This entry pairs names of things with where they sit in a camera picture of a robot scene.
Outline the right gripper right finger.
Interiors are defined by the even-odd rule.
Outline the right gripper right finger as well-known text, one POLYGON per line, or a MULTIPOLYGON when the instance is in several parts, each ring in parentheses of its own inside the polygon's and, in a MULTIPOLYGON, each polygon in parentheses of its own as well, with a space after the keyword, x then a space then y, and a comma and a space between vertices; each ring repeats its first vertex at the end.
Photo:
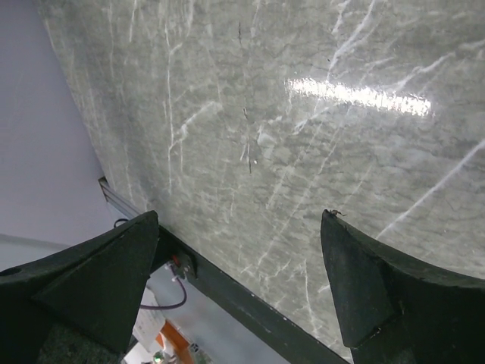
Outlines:
POLYGON ((321 246, 344 345, 355 363, 482 363, 484 281, 439 268, 332 212, 321 246))

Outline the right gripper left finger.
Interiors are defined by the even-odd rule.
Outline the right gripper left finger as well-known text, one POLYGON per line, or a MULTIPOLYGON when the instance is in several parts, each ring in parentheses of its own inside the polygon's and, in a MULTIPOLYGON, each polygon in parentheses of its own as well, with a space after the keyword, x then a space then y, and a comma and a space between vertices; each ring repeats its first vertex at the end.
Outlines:
POLYGON ((119 363, 158 244, 146 212, 100 236, 1 273, 3 363, 119 363))

